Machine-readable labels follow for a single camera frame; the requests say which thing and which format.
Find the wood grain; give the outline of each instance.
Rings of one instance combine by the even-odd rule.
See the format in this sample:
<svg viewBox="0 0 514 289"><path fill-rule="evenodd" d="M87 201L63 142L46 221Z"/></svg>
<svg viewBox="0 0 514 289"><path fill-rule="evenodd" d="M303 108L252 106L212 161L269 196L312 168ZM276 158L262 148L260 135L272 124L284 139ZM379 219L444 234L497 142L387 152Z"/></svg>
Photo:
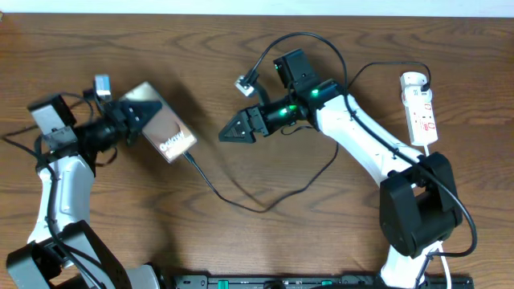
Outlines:
<svg viewBox="0 0 514 289"><path fill-rule="evenodd" d="M479 247L451 259L478 288L514 286L514 20L476 18L239 17L14 14L0 22L0 132L32 122L26 105L50 92L80 92L108 73L117 96L148 80L196 132L191 152L224 195L258 207L302 186L332 156L315 132L275 134L256 144L217 141L236 111L251 105L233 87L261 51L292 31L313 31L341 49L354 75L371 61L430 66L439 141L459 196L473 214ZM323 77L342 79L335 55L310 38L273 49L259 69L284 94L271 61L302 47ZM408 142L398 76L408 67L373 67L353 85L361 106ZM77 110L80 117L87 111ZM30 145L34 135L18 140ZM0 256L23 246L34 227L41 185L30 156L0 145ZM219 201L185 160L168 165L144 140L99 169L91 195L95 232L126 266L154 261L168 271L211 274L340 274L378 271L387 242L378 227L377 187L345 151L312 188L268 214ZM465 249L461 226L446 250ZM430 267L442 273L438 262ZM13 283L0 267L0 287Z"/></svg>

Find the white cable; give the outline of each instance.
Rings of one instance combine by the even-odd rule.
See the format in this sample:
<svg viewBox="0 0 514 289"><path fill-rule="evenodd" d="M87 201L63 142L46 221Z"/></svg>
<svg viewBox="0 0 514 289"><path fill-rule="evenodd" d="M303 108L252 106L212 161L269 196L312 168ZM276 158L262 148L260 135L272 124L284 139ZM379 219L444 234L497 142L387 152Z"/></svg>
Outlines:
<svg viewBox="0 0 514 289"><path fill-rule="evenodd" d="M439 244L439 252L443 252L443 243ZM450 267L448 266L447 258L441 256L441 263L443 263L444 275L447 278L447 289L451 289L451 276L450 276Z"/></svg>
<svg viewBox="0 0 514 289"><path fill-rule="evenodd" d="M423 148L425 148L425 157L428 157L428 144L423 145Z"/></svg>

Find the white power strip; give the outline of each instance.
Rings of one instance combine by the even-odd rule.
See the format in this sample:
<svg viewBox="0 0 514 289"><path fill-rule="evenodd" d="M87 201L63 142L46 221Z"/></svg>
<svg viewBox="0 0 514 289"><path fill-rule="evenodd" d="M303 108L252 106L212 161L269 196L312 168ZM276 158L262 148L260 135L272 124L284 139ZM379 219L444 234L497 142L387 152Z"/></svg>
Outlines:
<svg viewBox="0 0 514 289"><path fill-rule="evenodd" d="M400 77L410 143L423 146L427 151L427 145L434 143L438 137L431 103L432 91L422 92L422 85L426 82L424 74L419 72L406 72Z"/></svg>

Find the wood surface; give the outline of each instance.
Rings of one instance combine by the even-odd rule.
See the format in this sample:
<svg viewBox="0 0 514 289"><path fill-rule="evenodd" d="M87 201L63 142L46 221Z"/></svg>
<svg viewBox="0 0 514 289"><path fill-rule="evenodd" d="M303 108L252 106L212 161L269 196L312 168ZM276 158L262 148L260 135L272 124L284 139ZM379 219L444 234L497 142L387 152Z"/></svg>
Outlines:
<svg viewBox="0 0 514 289"><path fill-rule="evenodd" d="M371 61L430 66L439 151L452 164L459 196L472 213L479 246L450 259L454 274L477 288L514 286L514 19L244 17L7 14L0 22L0 132L33 122L26 106L51 92L78 92L95 74L111 76L116 96L148 80L198 135L191 153L226 197L259 208L303 186L334 153L313 131L276 133L256 144L218 142L218 131L245 99L234 88L274 39L319 33L340 48L354 75ZM281 98L272 60L302 47L324 78L342 80L323 43L300 37L271 50L259 69L271 98ZM409 143L398 77L418 67L372 67L351 92L378 123ZM80 119L86 108L75 111ZM31 145L34 133L16 140ZM0 144L0 258L24 246L41 196L35 160ZM220 201L183 158L169 165L144 139L120 147L98 169L91 225L126 267L154 261L168 272L213 275L329 275L379 271L388 243L378 226L378 189L345 151L312 187L267 214ZM464 223L447 251L470 243ZM439 261L430 272L442 273ZM0 287L13 283L0 267Z"/></svg>

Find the white wall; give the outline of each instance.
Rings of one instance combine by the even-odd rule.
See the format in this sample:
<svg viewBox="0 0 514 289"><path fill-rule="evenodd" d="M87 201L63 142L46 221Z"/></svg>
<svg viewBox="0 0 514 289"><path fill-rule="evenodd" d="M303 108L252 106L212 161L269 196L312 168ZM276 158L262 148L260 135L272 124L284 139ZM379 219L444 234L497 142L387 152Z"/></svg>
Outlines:
<svg viewBox="0 0 514 289"><path fill-rule="evenodd" d="M5 13L514 17L514 0L0 0Z"/></svg>

